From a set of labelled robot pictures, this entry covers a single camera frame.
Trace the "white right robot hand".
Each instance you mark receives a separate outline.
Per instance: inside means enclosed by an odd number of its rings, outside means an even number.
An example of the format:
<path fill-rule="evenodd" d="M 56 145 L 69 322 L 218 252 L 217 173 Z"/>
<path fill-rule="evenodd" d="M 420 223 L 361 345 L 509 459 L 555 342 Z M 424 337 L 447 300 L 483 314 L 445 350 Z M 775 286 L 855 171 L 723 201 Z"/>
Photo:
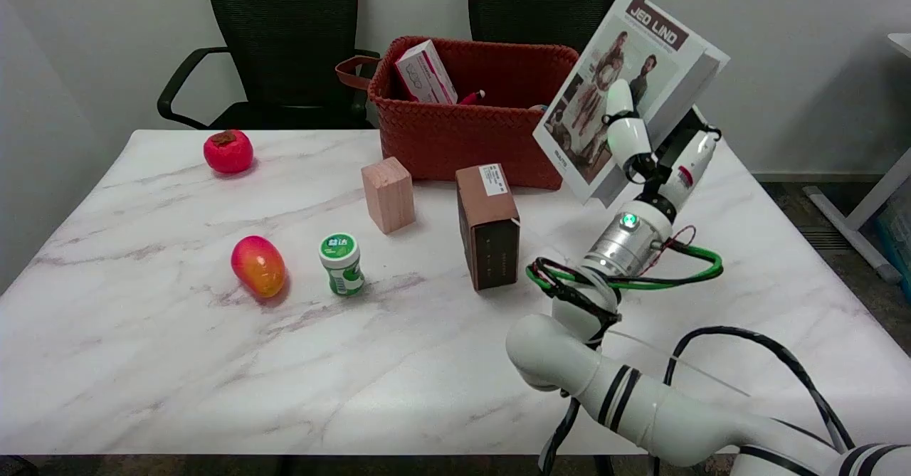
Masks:
<path fill-rule="evenodd" d="M 702 180 L 722 133 L 709 124 L 677 126 L 670 144 L 658 154 L 651 147 L 646 122 L 633 106 L 627 80 L 619 78 L 609 87 L 605 106 L 606 145 L 615 163 L 630 182 L 642 177 L 636 199 L 673 220 Z"/>

